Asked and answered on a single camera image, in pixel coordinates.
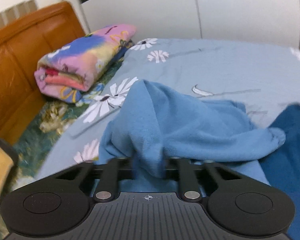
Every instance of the metal screw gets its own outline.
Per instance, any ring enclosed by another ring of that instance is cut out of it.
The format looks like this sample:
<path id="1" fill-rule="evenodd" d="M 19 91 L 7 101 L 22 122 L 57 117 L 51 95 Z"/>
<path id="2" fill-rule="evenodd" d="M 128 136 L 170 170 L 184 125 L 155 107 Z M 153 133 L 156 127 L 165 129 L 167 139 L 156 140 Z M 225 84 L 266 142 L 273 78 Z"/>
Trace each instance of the metal screw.
<path id="1" fill-rule="evenodd" d="M 100 191 L 96 194 L 96 198 L 98 199 L 108 199 L 111 197 L 111 193 L 107 191 Z"/>
<path id="2" fill-rule="evenodd" d="M 188 199 L 196 199 L 200 197 L 200 193 L 196 191 L 187 191 L 185 197 Z"/>

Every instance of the orange fabric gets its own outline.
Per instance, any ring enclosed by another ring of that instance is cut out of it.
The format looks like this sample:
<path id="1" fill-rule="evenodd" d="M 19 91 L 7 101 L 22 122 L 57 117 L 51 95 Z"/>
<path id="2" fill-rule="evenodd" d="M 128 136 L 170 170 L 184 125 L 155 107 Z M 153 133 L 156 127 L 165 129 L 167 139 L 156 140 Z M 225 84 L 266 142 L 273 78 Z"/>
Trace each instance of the orange fabric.
<path id="1" fill-rule="evenodd" d="M 38 60 L 82 36 L 68 2 L 42 8 L 0 29 L 0 138 L 15 143 L 45 103 L 34 79 Z"/>

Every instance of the white panel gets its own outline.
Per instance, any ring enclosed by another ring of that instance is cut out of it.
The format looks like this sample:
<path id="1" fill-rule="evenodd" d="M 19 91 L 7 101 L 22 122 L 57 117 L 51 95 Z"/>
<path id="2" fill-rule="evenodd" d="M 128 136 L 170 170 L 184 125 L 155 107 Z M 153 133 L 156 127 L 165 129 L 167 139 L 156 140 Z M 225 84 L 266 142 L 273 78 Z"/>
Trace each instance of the white panel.
<path id="1" fill-rule="evenodd" d="M 201 38 L 195 0 L 88 0 L 82 7 L 91 31 L 127 23 L 137 27 L 134 41 Z"/>
<path id="2" fill-rule="evenodd" d="M 203 38 L 299 47 L 300 0 L 198 0 Z"/>

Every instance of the colorful blanket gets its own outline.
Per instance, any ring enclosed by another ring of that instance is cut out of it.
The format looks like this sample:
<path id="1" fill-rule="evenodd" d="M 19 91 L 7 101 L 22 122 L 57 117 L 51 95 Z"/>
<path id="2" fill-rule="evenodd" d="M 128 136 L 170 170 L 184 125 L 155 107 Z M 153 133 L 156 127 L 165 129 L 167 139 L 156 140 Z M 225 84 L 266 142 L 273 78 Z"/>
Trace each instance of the colorful blanket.
<path id="1" fill-rule="evenodd" d="M 127 42 L 121 49 L 120 55 L 124 55 L 131 46 L 133 46 L 132 41 Z M 67 104 L 59 100 L 52 100 L 45 104 L 13 146 L 19 154 L 18 169 L 13 181 L 4 189 L 5 192 L 34 181 L 34 176 L 62 133 L 88 108 L 89 104 L 95 102 L 95 96 L 103 91 L 105 85 L 121 67 L 123 57 L 118 55 L 114 59 L 117 61 L 109 63 L 107 71 L 98 80 L 98 83 L 92 85 L 76 104 Z M 0 240 L 7 234 L 8 230 L 0 216 Z"/>
<path id="2" fill-rule="evenodd" d="M 43 56 L 34 73 L 41 93 L 67 103 L 78 102 L 109 63 L 123 56 L 121 48 L 134 35 L 132 25 L 111 25 Z"/>

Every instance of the flower center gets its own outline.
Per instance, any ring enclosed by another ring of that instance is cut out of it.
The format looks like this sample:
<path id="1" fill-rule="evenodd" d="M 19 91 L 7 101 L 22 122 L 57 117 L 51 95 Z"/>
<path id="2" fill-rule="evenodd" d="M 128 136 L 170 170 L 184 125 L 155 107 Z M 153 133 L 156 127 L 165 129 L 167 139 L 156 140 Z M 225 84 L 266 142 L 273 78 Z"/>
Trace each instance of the flower center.
<path id="1" fill-rule="evenodd" d="M 104 101 L 106 101 L 109 97 L 110 97 L 110 96 L 105 96 L 105 97 L 103 97 L 100 101 L 101 101 L 101 102 L 104 102 Z"/>

